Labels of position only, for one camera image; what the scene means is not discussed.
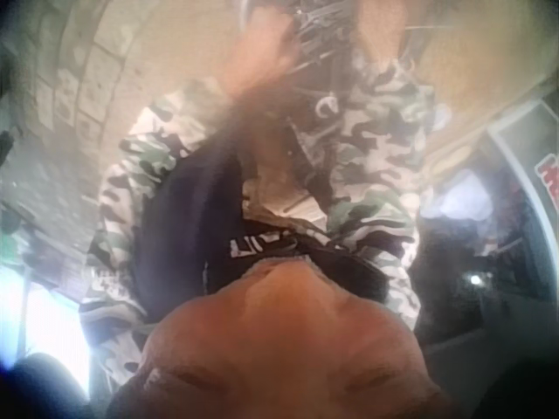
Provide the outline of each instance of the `person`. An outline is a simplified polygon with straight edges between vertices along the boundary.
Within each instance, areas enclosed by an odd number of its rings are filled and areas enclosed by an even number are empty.
[[[403,2],[359,8],[369,60],[355,55],[331,144],[327,232],[243,213],[238,103],[298,57],[280,10],[256,9],[216,77],[156,101],[122,141],[80,308],[109,417],[456,417],[406,273],[433,91],[397,60]]]

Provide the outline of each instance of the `light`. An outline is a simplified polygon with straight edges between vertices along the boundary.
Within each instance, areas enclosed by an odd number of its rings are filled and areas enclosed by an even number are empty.
[[[476,285],[476,286],[483,285],[483,281],[481,280],[480,275],[472,275],[470,277],[470,282],[472,283],[472,285]]]

